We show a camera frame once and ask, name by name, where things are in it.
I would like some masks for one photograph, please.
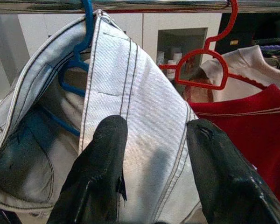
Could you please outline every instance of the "red fabric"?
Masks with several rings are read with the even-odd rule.
[[[208,119],[257,167],[280,201],[280,90],[274,84],[243,99],[191,103],[199,118]]]

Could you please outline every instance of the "white jacket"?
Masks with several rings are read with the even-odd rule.
[[[106,13],[96,14],[85,98],[61,89],[56,76],[84,37],[82,17],[38,49],[0,104],[0,208],[49,211],[99,122],[120,114],[128,140],[119,221],[179,223],[199,202],[186,143],[186,123],[196,115],[147,53]],[[80,129],[80,138],[36,102]]]

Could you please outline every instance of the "blue hanger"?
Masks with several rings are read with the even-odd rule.
[[[85,8],[85,20],[86,20],[86,35],[84,40],[77,44],[74,47],[74,58],[70,59],[60,70],[59,74],[58,74],[58,81],[59,84],[61,85],[61,87],[67,91],[73,92],[81,97],[85,96],[85,92],[75,86],[71,86],[67,83],[64,82],[64,74],[66,72],[67,69],[69,68],[73,68],[73,67],[77,67],[77,68],[81,68],[84,71],[88,72],[89,69],[89,65],[85,62],[83,62],[81,60],[81,55],[80,52],[83,50],[86,50],[91,41],[92,41],[92,36],[93,36],[93,11],[92,11],[92,4],[91,4],[91,0],[82,0],[82,3],[84,5]],[[72,134],[74,134],[75,136],[79,137],[80,136],[80,132],[73,128],[72,126],[68,125],[67,123],[65,123],[63,120],[61,120],[60,118],[58,118],[57,116],[55,116],[53,113],[51,113],[50,111],[48,111],[46,108],[44,107],[40,107],[40,109],[53,121],[55,121],[58,125],[60,125],[61,127],[63,127],[64,129],[66,129],[67,131],[71,132]]]
[[[92,14],[92,4],[91,0],[82,0],[82,3],[85,8],[85,20],[86,20],[86,35],[84,40],[77,44],[74,47],[74,58],[70,59],[60,70],[60,73],[58,74],[58,81],[61,87],[69,92],[73,92],[81,97],[85,96],[85,91],[81,90],[75,86],[71,86],[64,81],[64,74],[67,69],[69,68],[81,68],[84,71],[88,72],[89,65],[81,60],[80,52],[83,50],[86,50],[91,41],[93,36],[93,14]]]

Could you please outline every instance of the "clothing rack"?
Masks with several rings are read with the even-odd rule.
[[[93,0],[109,13],[228,13],[229,0]],[[238,0],[240,13],[277,13],[280,0]],[[0,14],[83,13],[80,0],[0,0]]]

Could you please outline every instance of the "red hanger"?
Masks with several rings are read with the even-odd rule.
[[[222,40],[224,37],[226,37],[231,32],[231,30],[234,26],[235,20],[238,15],[238,2],[237,2],[237,0],[228,0],[228,4],[229,3],[231,3],[231,8],[232,8],[231,16],[230,16],[227,27],[223,30],[222,33],[218,34],[217,36],[212,36],[212,37],[207,38],[205,40],[203,49],[197,49],[197,50],[193,50],[193,51],[187,53],[179,61],[179,63],[177,65],[169,65],[169,64],[159,65],[159,68],[161,70],[167,70],[167,69],[176,70],[175,71],[175,83],[188,85],[188,86],[196,86],[196,87],[201,87],[201,88],[206,88],[206,89],[222,90],[226,86],[227,78],[232,77],[232,78],[244,81],[246,83],[249,83],[251,85],[254,85],[262,90],[266,88],[265,86],[263,86],[260,83],[257,83],[254,80],[250,80],[250,79],[240,76],[240,75],[231,74],[228,71],[228,66],[227,66],[227,63],[224,60],[224,58],[219,53],[210,49],[211,42]],[[199,54],[211,55],[220,62],[220,64],[222,65],[222,68],[223,68],[223,78],[222,78],[221,85],[217,86],[217,85],[212,85],[212,84],[196,83],[196,82],[191,82],[191,81],[186,81],[186,80],[180,79],[182,65],[187,61],[188,58],[193,57],[195,55],[199,55]]]

